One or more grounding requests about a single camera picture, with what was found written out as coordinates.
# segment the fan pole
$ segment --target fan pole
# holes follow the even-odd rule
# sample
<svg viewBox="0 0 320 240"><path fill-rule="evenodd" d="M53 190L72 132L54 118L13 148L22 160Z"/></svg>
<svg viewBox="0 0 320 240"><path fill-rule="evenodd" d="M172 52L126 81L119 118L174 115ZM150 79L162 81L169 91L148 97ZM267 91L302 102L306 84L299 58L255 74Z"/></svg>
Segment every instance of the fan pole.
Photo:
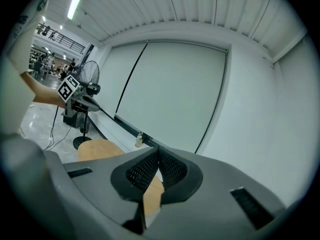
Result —
<svg viewBox="0 0 320 240"><path fill-rule="evenodd" d="M78 150L79 146L86 142L86 141L91 141L92 139L89 138L89 137L86 137L86 125L87 125L87 117L88 117L88 112L85 113L85 117L84 117L84 126L83 126L83 136L79 136L79 137L76 137L74 140L73 140L73 147Z"/></svg>

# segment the reflective floor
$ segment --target reflective floor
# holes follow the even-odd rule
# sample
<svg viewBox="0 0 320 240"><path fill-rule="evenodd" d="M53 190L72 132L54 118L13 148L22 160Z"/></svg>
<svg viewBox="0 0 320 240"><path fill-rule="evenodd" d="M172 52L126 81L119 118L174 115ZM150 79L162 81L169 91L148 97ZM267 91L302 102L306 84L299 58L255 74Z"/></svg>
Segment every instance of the reflective floor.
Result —
<svg viewBox="0 0 320 240"><path fill-rule="evenodd" d="M59 87L61 81L58 80L58 76L56 75L48 75L47 79L40 80L40 83L56 89ZM21 130L23 132L22 136L25 135L27 139L36 142L42 149L45 149L50 142L50 132L56 109L57 106L55 105L33 102L27 110L21 124ZM59 108L53 129L54 144L62 140L70 129L69 125L63 123L63 116L61 115L62 112L63 109ZM78 152L73 146L73 140L78 136L82 136L80 128L71 127L66 138L52 149L52 151L58 153L62 163L77 161ZM91 124L86 136L93 140L102 139L101 135Z"/></svg>

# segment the white ceiling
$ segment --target white ceiling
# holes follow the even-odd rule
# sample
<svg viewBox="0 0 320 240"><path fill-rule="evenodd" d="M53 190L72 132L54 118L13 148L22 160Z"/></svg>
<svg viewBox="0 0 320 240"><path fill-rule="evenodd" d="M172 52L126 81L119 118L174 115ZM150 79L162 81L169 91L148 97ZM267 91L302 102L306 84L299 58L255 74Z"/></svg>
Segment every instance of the white ceiling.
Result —
<svg viewBox="0 0 320 240"><path fill-rule="evenodd" d="M70 2L49 0L46 16L95 45L142 25L192 21L238 32L275 58L306 32L286 0L81 0L72 21Z"/></svg>

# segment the ceiling light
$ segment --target ceiling light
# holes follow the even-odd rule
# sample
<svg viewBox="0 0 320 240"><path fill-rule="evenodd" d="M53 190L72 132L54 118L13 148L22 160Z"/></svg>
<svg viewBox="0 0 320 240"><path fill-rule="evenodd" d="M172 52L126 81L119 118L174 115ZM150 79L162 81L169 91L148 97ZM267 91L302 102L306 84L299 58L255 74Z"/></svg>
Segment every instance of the ceiling light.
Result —
<svg viewBox="0 0 320 240"><path fill-rule="evenodd" d="M80 0L72 0L68 11L68 19L72 20Z"/></svg>

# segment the railing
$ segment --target railing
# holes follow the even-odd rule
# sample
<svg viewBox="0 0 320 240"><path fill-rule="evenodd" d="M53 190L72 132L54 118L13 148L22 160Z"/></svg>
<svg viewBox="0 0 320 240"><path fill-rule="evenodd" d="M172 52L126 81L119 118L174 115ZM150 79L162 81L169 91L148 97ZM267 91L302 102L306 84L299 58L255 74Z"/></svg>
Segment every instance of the railing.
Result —
<svg viewBox="0 0 320 240"><path fill-rule="evenodd" d="M72 39L66 37L65 35L59 33L56 30L51 29L50 26L46 26L41 23L38 24L38 27L36 28L35 33L38 35L47 37L52 41L58 42L59 44L64 45L69 49L74 50L80 54L83 52L85 48L80 43L73 41Z"/></svg>

